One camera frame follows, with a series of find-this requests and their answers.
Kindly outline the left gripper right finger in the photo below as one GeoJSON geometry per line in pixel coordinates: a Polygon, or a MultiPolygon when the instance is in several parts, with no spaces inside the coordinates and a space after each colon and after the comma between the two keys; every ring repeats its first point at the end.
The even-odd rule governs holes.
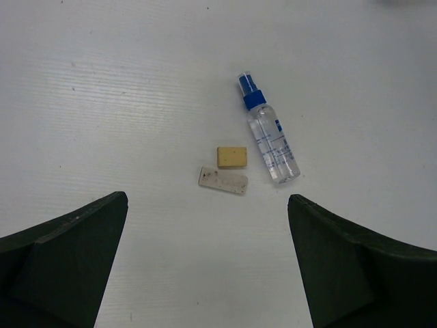
{"type": "Polygon", "coordinates": [[[288,219],[314,327],[435,327],[436,252],[348,221],[302,195],[288,219]]]}

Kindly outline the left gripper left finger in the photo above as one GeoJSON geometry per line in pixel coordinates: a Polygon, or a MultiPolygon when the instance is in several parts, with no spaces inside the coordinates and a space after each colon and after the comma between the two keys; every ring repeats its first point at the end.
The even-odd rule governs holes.
{"type": "Polygon", "coordinates": [[[1,326],[93,327],[127,213],[116,191],[1,238],[1,326]]]}

